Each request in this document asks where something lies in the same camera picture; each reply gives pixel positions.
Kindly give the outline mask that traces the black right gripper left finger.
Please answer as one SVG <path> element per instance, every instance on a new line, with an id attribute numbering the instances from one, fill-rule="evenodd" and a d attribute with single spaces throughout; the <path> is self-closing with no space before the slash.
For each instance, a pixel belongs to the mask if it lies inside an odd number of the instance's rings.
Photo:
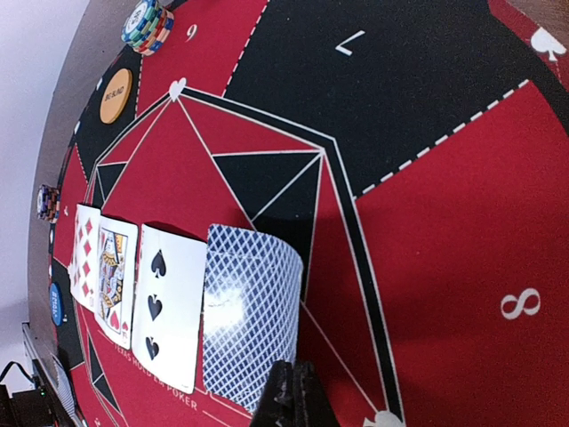
<path id="1" fill-rule="evenodd" d="M 270 369 L 251 426 L 293 426 L 293 418 L 293 366 L 278 360 Z"/>

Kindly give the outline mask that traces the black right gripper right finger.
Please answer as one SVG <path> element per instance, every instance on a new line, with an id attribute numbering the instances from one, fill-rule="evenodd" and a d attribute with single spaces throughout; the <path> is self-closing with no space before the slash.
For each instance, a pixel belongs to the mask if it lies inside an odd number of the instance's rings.
<path id="1" fill-rule="evenodd" d="M 293 408 L 295 426 L 339 426 L 314 366 L 298 362 L 293 369 Z"/>

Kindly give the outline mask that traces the three of spades card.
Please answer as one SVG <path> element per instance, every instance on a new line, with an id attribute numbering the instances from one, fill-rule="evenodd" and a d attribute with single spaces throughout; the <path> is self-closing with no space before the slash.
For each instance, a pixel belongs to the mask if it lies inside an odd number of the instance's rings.
<path id="1" fill-rule="evenodd" d="M 141 226 L 132 353 L 159 381 L 191 394 L 204 291 L 206 243 Z"/>

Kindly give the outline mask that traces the queen of hearts card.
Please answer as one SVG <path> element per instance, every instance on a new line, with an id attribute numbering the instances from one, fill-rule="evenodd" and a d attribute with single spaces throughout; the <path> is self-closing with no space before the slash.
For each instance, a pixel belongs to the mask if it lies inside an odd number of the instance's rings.
<path id="1" fill-rule="evenodd" d="M 94 317 L 107 338 L 126 350 L 132 339 L 137 249 L 135 224 L 100 218 Z"/>

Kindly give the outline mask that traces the ten of diamonds card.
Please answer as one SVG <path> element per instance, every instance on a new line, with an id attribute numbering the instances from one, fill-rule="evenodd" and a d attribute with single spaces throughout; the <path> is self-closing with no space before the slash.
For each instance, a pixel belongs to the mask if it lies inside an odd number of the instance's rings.
<path id="1" fill-rule="evenodd" d="M 99 277 L 100 209 L 76 205 L 73 253 L 68 266 L 70 293 L 87 310 L 95 312 Z"/>

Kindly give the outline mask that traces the blue small blind button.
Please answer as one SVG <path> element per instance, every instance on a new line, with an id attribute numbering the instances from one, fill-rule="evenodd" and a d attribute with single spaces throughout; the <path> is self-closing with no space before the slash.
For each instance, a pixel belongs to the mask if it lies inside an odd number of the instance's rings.
<path id="1" fill-rule="evenodd" d="M 52 322 L 55 326 L 61 326 L 64 322 L 65 312 L 63 306 L 62 292 L 60 286 L 56 282 L 52 282 L 49 288 L 50 310 Z"/>

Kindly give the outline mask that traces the poker chip stack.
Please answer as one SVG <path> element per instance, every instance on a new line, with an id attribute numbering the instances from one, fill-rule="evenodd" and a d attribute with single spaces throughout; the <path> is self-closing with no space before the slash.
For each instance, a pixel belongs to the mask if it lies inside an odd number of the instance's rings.
<path id="1" fill-rule="evenodd" d="M 121 39 L 136 53 L 150 56 L 163 46 L 173 26 L 173 13 L 157 0 L 140 0 L 123 25 Z"/>
<path id="2" fill-rule="evenodd" d="M 60 212 L 60 191 L 45 184 L 42 184 L 37 192 L 36 216 L 38 219 L 55 223 L 59 219 Z"/>

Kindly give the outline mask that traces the orange big blind button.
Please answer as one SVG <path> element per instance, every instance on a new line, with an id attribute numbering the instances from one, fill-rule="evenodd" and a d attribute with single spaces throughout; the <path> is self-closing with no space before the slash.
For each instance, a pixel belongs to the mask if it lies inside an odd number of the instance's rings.
<path id="1" fill-rule="evenodd" d="M 119 69 L 110 79 L 100 102 L 100 121 L 110 125 L 124 111 L 132 89 L 132 72 Z"/>

